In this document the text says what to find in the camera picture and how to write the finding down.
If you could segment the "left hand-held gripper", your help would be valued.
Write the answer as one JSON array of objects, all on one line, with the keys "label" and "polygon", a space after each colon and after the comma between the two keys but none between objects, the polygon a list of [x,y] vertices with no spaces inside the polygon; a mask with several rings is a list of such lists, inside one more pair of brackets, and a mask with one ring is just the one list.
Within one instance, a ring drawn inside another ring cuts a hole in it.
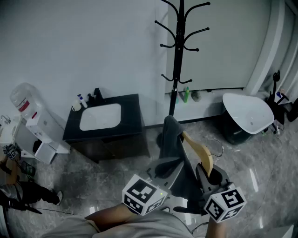
[{"label": "left hand-held gripper", "polygon": [[187,207],[188,199],[174,193],[174,183],[183,166],[179,158],[160,158],[148,166],[149,177],[131,174],[125,180],[122,203],[141,216],[155,210],[171,212],[175,207]]}]

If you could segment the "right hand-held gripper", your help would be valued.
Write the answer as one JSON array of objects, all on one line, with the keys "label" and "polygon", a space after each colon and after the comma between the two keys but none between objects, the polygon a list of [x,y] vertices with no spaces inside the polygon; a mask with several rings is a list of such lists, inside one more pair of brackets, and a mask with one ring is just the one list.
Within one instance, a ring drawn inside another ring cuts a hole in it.
[{"label": "right hand-held gripper", "polygon": [[204,211],[216,223],[221,223],[235,217],[247,204],[242,189],[230,182],[227,173],[219,166],[213,165],[211,184],[201,163],[196,166],[196,177],[203,193],[211,191],[211,184],[219,186],[226,186],[228,184],[225,191],[211,194],[203,207]]}]

